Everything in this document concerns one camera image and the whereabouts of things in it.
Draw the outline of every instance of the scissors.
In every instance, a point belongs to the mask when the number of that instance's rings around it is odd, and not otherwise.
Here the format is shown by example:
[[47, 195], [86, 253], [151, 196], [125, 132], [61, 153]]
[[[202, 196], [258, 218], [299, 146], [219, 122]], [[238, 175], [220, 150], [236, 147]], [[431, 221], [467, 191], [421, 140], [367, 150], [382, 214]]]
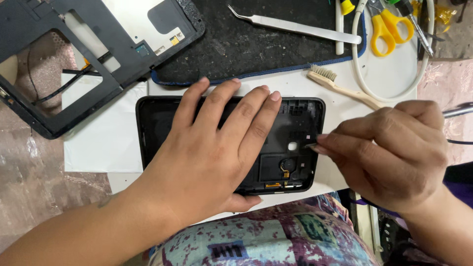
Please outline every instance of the scissors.
[[[368, 0], [368, 9], [371, 13], [373, 20], [373, 37], [371, 38], [371, 49], [377, 56], [387, 56], [394, 48], [396, 44], [403, 44], [414, 35], [414, 26], [408, 18], [400, 18], [393, 15], [389, 10], [385, 9], [381, 0]], [[407, 27], [408, 36], [403, 39], [397, 30], [397, 24], [399, 22], [404, 23]], [[381, 37], [387, 44], [387, 52], [381, 53], [377, 46], [376, 40]]]

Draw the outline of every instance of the tattoo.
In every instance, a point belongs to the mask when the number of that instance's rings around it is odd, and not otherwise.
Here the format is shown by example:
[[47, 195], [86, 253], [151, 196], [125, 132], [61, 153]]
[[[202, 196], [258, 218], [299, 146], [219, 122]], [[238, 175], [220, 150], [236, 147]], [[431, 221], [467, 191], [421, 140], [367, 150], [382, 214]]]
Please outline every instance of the tattoo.
[[116, 198], [117, 196], [118, 196], [118, 193], [99, 201], [97, 208], [101, 209], [105, 207], [112, 199]]

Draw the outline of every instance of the colorful patterned cloth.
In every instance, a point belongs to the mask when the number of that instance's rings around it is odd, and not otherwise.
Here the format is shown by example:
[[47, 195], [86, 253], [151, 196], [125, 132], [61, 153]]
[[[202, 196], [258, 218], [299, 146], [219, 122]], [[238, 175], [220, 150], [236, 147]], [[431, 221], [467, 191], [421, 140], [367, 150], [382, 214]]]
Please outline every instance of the colorful patterned cloth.
[[150, 266], [378, 265], [337, 194], [183, 229], [151, 250]]

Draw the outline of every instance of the yellow scissor handle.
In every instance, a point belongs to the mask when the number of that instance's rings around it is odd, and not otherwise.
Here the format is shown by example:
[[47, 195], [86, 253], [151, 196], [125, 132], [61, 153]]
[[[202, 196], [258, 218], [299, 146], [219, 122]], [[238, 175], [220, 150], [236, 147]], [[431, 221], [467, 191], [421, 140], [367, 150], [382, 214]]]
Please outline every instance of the yellow scissor handle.
[[[384, 21], [381, 18], [381, 15], [373, 16], [372, 20], [373, 20], [373, 37], [371, 38], [371, 49], [373, 50], [373, 53], [377, 56], [387, 56], [392, 51], [394, 51], [394, 48], [396, 48], [396, 41], [394, 40], [394, 37], [391, 35], [386, 25], [384, 24]], [[376, 47], [376, 40], [379, 37], [381, 37], [384, 40], [384, 42], [387, 44], [386, 53], [381, 53], [378, 50], [378, 47]]]
[[[387, 9], [381, 12], [381, 17], [383, 18], [387, 29], [389, 30], [391, 35], [394, 37], [394, 40], [396, 41], [397, 44], [403, 44], [409, 41], [410, 39], [412, 39], [412, 36], [414, 35], [414, 25], [412, 25], [412, 23], [409, 21], [408, 18], [397, 17], [393, 15], [391, 12], [389, 12]], [[399, 31], [397, 30], [397, 24], [399, 22], [402, 22], [404, 23], [404, 25], [406, 25], [407, 32], [408, 32], [408, 36], [406, 39], [403, 39], [401, 35], [399, 35]]]

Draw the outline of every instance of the white sheet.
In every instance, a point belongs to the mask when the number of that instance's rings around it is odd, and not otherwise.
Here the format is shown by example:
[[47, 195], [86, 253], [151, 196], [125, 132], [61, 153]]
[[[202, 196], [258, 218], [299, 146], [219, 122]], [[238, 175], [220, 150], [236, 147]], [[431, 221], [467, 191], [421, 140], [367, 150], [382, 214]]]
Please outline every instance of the white sheet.
[[[62, 84], [73, 76], [62, 74]], [[81, 77], [62, 93], [62, 108], [65, 109], [100, 82], [102, 77]], [[67, 132], [64, 135], [65, 171], [143, 172], [135, 105], [147, 94], [147, 82], [135, 83]]]

